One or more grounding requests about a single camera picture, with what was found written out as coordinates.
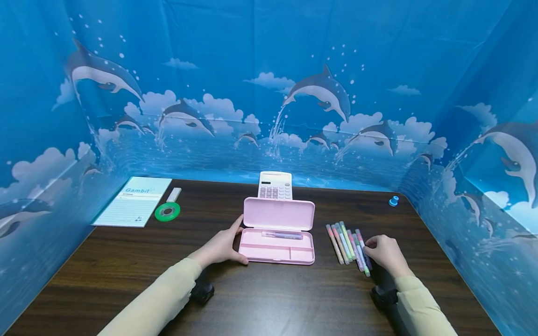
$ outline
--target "blue backdrop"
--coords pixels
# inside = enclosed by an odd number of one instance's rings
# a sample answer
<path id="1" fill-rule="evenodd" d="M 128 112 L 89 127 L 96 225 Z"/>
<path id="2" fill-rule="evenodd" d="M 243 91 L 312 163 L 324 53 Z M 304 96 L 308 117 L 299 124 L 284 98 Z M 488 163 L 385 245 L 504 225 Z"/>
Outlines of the blue backdrop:
<path id="1" fill-rule="evenodd" d="M 505 335 L 538 328 L 538 4 L 0 5 L 0 334 L 128 176 L 399 191 Z"/>

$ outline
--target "small blue object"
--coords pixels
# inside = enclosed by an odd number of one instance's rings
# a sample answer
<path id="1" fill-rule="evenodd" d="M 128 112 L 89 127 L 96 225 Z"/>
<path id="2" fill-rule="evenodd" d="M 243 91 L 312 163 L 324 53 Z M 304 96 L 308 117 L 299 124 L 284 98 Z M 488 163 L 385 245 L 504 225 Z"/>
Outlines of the small blue object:
<path id="1" fill-rule="evenodd" d="M 397 205 L 398 205 L 398 200 L 399 200 L 399 199 L 400 199 L 400 197 L 398 197 L 398 196 L 394 196 L 394 197 L 391 198 L 390 201 L 388 201 L 388 204 L 389 204 L 390 206 L 397 206 Z"/>

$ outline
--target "hand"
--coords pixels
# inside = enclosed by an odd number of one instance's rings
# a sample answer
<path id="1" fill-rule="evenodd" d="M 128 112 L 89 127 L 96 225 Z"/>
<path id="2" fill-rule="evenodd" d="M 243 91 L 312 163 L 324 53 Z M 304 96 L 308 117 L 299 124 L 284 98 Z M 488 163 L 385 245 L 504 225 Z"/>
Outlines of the hand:
<path id="1" fill-rule="evenodd" d="M 192 252 L 188 258 L 198 262 L 202 269 L 212 263 L 225 260 L 238 261 L 244 265 L 248 264 L 249 260 L 232 248 L 234 237 L 243 231 L 243 228 L 239 227 L 242 221 L 243 215 L 239 216 L 229 229 L 219 231 L 204 246 Z"/>
<path id="2" fill-rule="evenodd" d="M 389 272 L 393 278 L 415 276 L 407 265 L 396 239 L 382 235 L 370 238 L 364 243 L 363 251 Z"/>

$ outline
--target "desk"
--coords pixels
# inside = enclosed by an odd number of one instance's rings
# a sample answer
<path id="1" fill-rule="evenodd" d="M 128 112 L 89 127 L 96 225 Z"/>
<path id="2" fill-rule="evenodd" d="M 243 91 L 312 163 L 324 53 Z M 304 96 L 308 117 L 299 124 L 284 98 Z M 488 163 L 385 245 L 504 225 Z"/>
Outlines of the desk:
<path id="1" fill-rule="evenodd" d="M 53 277 L 8 336 L 96 335 L 169 266 L 202 246 L 242 213 L 257 185 L 174 180 L 181 215 L 145 228 L 97 227 Z M 356 263 L 338 264 L 325 224 L 345 221 L 364 237 L 398 240 L 409 266 L 430 289 L 459 336 L 498 331 L 405 197 L 331 189 L 293 189 L 316 204 L 311 266 L 252 262 L 212 265 L 215 295 L 189 303 L 161 335 L 393 335 L 373 305 L 371 279 Z"/>

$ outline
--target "left hand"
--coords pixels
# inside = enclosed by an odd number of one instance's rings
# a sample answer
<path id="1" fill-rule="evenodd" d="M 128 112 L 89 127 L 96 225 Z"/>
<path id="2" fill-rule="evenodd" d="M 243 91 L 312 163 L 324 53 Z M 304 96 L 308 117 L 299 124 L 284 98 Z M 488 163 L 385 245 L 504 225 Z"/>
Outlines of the left hand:
<path id="1" fill-rule="evenodd" d="M 204 246 L 192 252 L 188 258 L 200 264 L 202 269 L 212 263 L 225 260 L 238 261 L 244 265 L 248 264 L 249 260 L 232 248 L 234 237 L 243 231 L 243 228 L 239 227 L 242 221 L 243 215 L 239 216 L 229 229 L 219 231 Z"/>

